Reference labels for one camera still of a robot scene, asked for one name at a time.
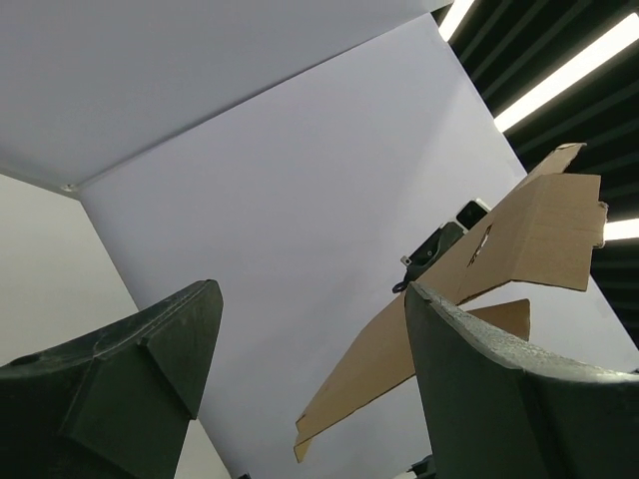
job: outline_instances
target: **corrugated ceiling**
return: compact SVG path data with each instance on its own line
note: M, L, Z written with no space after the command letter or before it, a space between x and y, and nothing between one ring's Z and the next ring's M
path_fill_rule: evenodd
M636 0L477 0L450 45L496 116L637 11ZM569 172L601 175L609 221L639 218L639 42L505 135L528 171L561 143L587 143ZM595 250L592 275L639 345L639 239Z

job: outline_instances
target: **brown cardboard flap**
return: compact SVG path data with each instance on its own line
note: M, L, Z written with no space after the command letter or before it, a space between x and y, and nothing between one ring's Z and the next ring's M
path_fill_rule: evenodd
M456 304L513 280L585 290L607 210L598 200L599 177L560 174L582 146L552 152L416 282ZM529 334L527 304L477 315L520 337ZM401 294L361 331L297 421L298 460L314 436L413 374Z

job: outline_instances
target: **cardboard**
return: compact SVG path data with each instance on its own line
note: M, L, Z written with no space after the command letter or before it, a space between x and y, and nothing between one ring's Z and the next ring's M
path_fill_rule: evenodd
M554 150L417 282L456 304L511 281L585 290L607 207L599 202L598 176L562 174L582 147ZM529 335L527 300L470 312ZM297 421L298 461L313 437L412 375L400 294L361 331Z

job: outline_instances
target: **white wall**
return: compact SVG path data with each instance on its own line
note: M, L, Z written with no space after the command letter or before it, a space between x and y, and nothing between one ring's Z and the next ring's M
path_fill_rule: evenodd
M391 300L399 258L469 199L494 205L523 175L427 16L187 132L81 198L139 305L195 279L221 282L202 421L234 475L387 479L430 451L414 379L321 434L302 465L295 421ZM533 330L557 337L538 343L568 355L592 348L621 369L639 362L610 308L590 307L602 303L596 287L565 292L535 298L533 321L546 325ZM564 322L552 322L561 301Z
M0 176L0 365L137 311L82 206ZM192 421L177 479L228 479Z

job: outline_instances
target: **cardboard box flap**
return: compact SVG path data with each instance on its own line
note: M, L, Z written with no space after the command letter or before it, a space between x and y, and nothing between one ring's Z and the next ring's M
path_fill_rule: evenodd
M513 280L585 290L607 210L599 177L560 174L582 147L552 152L416 282L455 304ZM504 307L478 314L527 337L529 313L521 304ZM298 460L314 436L413 374L401 294L361 331L298 420Z

